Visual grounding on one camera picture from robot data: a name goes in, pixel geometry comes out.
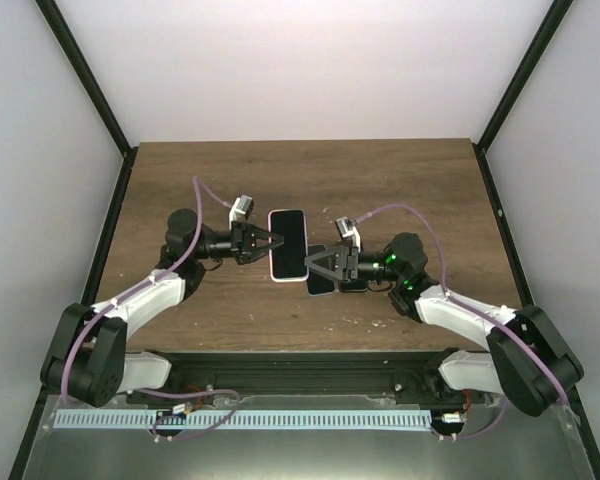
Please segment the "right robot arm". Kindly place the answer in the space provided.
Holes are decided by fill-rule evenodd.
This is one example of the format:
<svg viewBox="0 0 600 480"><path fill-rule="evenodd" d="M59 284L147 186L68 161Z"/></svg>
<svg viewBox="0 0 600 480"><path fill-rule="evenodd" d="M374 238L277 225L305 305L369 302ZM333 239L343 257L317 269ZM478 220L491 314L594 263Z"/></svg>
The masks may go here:
<svg viewBox="0 0 600 480"><path fill-rule="evenodd" d="M431 400L445 403L464 389L495 393L532 417L565 402L584 368L548 314L535 305L514 309L458 295L427 274L427 262L413 233L397 234L381 252L342 243L304 260L310 272L341 284L389 281L388 297L399 315L482 347L480 353L451 353L425 376Z"/></svg>

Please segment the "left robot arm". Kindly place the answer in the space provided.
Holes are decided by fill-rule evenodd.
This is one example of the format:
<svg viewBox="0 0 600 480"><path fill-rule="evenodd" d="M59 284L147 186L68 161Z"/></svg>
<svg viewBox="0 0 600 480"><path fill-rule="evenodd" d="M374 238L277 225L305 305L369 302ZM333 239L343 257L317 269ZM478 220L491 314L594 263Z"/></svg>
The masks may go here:
<svg viewBox="0 0 600 480"><path fill-rule="evenodd" d="M183 377L162 355L128 352L128 340L196 292L206 273L204 260L250 264L283 243L282 235L246 221L233 220L228 230L216 231L190 209L173 212L148 277L109 300L74 303L62 312L41 367L42 384L92 407L146 389L161 403L176 402L184 392Z"/></svg>

